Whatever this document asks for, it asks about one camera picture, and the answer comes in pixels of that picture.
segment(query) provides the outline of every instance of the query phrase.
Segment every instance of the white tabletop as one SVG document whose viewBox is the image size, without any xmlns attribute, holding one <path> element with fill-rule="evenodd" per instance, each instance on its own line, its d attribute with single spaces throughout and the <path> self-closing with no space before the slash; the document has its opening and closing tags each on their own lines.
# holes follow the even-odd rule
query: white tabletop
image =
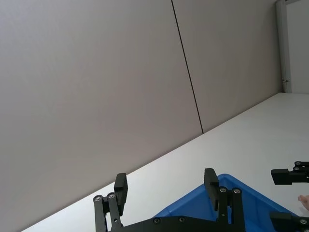
<svg viewBox="0 0 309 232">
<path fill-rule="evenodd" d="M 309 217 L 297 200 L 300 194 L 309 195 L 309 184 L 275 186 L 270 175 L 271 169 L 291 170 L 295 161 L 309 161 L 308 152 L 309 95 L 277 94 L 127 175 L 122 223 L 151 218 L 201 185 L 204 168 L 214 168 L 217 175 L 228 173 L 299 216 Z M 95 232 L 92 199 L 112 191 L 113 183 L 24 232 Z"/>
</svg>

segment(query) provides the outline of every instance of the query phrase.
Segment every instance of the blue container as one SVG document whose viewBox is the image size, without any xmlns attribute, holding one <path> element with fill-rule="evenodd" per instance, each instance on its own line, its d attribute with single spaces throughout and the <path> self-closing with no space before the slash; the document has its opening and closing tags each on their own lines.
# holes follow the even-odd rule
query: blue container
<svg viewBox="0 0 309 232">
<path fill-rule="evenodd" d="M 220 186 L 242 190 L 242 204 L 247 232 L 275 232 L 269 218 L 270 211 L 291 213 L 259 192 L 228 174 L 218 176 Z M 217 212 L 213 210 L 204 185 L 197 187 L 178 201 L 166 207 L 155 217 L 187 216 L 215 221 Z"/>
</svg>

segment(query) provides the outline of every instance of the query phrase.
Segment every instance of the black vertical line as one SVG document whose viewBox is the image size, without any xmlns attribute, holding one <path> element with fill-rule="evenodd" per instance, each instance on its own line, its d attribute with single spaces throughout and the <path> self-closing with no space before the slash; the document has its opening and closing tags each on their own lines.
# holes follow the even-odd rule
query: black vertical line
<svg viewBox="0 0 309 232">
<path fill-rule="evenodd" d="M 170 0 L 170 1 L 172 3 L 172 7 L 173 7 L 173 12 L 174 12 L 175 20 L 176 20 L 176 25 L 177 25 L 177 29 L 178 29 L 179 38 L 180 38 L 180 43 L 182 44 L 182 48 L 183 48 L 183 56 L 184 56 L 185 64 L 187 66 L 187 71 L 188 71 L 188 75 L 189 75 L 189 79 L 190 79 L 191 89 L 192 89 L 192 92 L 193 92 L 195 106 L 197 108 L 197 115 L 198 115 L 199 123 L 201 125 L 202 134 L 203 134 L 204 130 L 203 130 L 203 126 L 202 126 L 201 116 L 199 115 L 199 110 L 198 110 L 198 106 L 197 106 L 197 98 L 195 97 L 195 92 L 194 92 L 194 89 L 193 89 L 193 84 L 192 84 L 191 75 L 190 75 L 190 71 L 189 71 L 189 67 L 188 67 L 187 57 L 185 56 L 185 52 L 184 52 L 183 40 L 182 40 L 182 36 L 181 36 L 180 30 L 179 30 L 178 20 L 177 20 L 177 16 L 176 16 L 176 12 L 175 12 L 175 7 L 174 7 L 173 0 Z"/>
</svg>

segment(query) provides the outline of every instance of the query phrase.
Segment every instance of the black metal bracket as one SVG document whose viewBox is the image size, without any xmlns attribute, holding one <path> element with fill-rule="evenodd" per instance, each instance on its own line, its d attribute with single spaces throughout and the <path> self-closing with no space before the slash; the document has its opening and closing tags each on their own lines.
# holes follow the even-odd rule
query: black metal bracket
<svg viewBox="0 0 309 232">
<path fill-rule="evenodd" d="M 127 196 L 126 174 L 118 174 L 114 191 L 106 197 L 95 196 L 96 232 L 108 232 L 106 214 L 111 214 L 113 232 L 245 232 L 244 214 L 242 209 L 241 190 L 228 190 L 220 187 L 213 169 L 205 169 L 204 185 L 210 194 L 211 202 L 218 211 L 217 221 L 203 220 L 193 217 L 156 217 L 129 226 L 121 224 Z M 228 223 L 227 207 L 232 209 L 232 223 Z"/>
<path fill-rule="evenodd" d="M 296 217 L 281 212 L 270 212 L 269 215 L 277 232 L 309 232 L 309 217 Z"/>
<path fill-rule="evenodd" d="M 273 169 L 271 176 L 275 185 L 291 185 L 292 183 L 309 183 L 309 162 L 296 161 L 292 171 Z"/>
</svg>

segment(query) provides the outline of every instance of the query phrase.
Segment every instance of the hand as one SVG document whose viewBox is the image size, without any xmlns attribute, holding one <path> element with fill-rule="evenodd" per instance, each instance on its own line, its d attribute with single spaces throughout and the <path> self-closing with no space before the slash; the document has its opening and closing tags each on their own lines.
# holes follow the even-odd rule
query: hand
<svg viewBox="0 0 309 232">
<path fill-rule="evenodd" d="M 308 196 L 300 195 L 298 197 L 298 201 L 301 202 L 303 206 L 309 211 L 309 195 Z"/>
</svg>

